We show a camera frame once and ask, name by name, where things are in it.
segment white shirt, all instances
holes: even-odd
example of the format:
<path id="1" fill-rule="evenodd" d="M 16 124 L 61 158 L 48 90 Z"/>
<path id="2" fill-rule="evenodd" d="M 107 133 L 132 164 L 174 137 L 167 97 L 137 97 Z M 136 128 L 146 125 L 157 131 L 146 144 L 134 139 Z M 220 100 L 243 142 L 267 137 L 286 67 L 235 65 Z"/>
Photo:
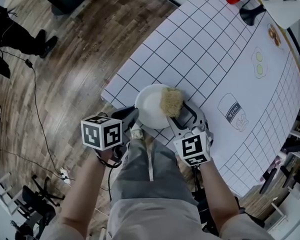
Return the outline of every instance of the white shirt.
<path id="1" fill-rule="evenodd" d="M 122 199 L 110 211 L 107 240 L 220 240 L 273 238 L 248 215 L 240 214 L 228 220 L 220 238 L 202 231 L 198 209 L 177 199 Z M 84 240 L 74 228 L 55 224 L 47 227 L 42 240 Z"/>

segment gray shorts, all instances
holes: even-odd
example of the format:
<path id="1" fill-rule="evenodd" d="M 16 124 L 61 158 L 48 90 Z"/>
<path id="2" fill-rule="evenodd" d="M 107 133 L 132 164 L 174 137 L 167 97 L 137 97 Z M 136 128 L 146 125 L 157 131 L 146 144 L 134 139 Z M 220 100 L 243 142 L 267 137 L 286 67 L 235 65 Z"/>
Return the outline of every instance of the gray shorts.
<path id="1" fill-rule="evenodd" d="M 176 155 L 156 140 L 151 162 L 153 181 L 150 181 L 145 144 L 139 139 L 131 140 L 122 170 L 111 187 L 111 206 L 121 199 L 137 198 L 178 199 L 197 206 L 178 168 Z"/>

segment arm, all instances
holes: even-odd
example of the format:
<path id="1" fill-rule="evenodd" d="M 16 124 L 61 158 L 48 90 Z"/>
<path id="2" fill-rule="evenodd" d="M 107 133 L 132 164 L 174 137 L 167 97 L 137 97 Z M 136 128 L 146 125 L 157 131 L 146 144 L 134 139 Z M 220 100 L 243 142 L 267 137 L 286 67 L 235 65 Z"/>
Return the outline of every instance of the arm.
<path id="1" fill-rule="evenodd" d="M 108 161 L 112 151 L 106 150 L 100 154 L 103 160 Z M 59 221 L 79 231 L 84 239 L 95 210 L 104 173 L 105 166 L 95 154 L 90 154 L 62 203 Z"/>
<path id="2" fill-rule="evenodd" d="M 222 226 L 229 219 L 239 214 L 239 208 L 235 197 L 219 174 L 213 160 L 202 163 L 199 168 L 210 214 L 218 232 L 220 232 Z"/>

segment white plate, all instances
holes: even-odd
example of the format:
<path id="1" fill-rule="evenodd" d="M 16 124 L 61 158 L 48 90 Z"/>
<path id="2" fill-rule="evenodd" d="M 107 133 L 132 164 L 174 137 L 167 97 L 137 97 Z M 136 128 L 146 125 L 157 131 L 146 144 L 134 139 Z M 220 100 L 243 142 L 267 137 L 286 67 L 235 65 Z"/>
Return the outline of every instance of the white plate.
<path id="1" fill-rule="evenodd" d="M 135 99 L 135 107 L 139 109 L 139 120 L 152 129 L 169 127 L 166 115 L 160 108 L 162 89 L 169 87 L 155 83 L 144 88 Z"/>

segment wooden floor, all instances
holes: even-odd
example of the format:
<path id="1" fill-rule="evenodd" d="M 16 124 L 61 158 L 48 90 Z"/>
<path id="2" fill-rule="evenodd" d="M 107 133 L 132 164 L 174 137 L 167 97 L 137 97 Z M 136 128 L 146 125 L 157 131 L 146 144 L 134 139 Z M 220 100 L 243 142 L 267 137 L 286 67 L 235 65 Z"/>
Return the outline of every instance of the wooden floor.
<path id="1" fill-rule="evenodd" d="M 46 0 L 28 0 L 16 10 L 16 21 L 33 36 L 45 29 L 49 37 L 59 38 L 46 59 L 5 49 L 33 63 L 39 115 L 58 170 L 64 167 L 71 178 L 76 177 L 92 152 L 82 144 L 80 120 L 112 109 L 101 100 L 101 91 L 133 51 L 175 9 L 166 0 L 86 0 L 70 16 L 56 17 Z M 0 76 L 0 149 L 53 171 L 34 103 L 34 73 L 22 60 L 6 54 L 4 59 L 10 66 L 11 79 Z M 190 169 L 184 164 L 180 168 L 193 188 Z M 0 175 L 5 172 L 13 175 L 9 183 L 15 193 L 23 185 L 36 190 L 31 181 L 33 174 L 41 184 L 49 176 L 54 194 L 66 194 L 70 188 L 37 165 L 0 151 Z M 113 172 L 110 182 L 117 172 L 118 169 Z M 108 171 L 102 187 L 108 188 Z M 269 197 L 261 204 L 256 191 L 252 189 L 252 194 L 241 201 L 252 215 L 260 215 L 271 200 Z M 110 211 L 107 191 L 100 190 L 96 208 L 90 226 L 93 232 L 106 227 Z"/>

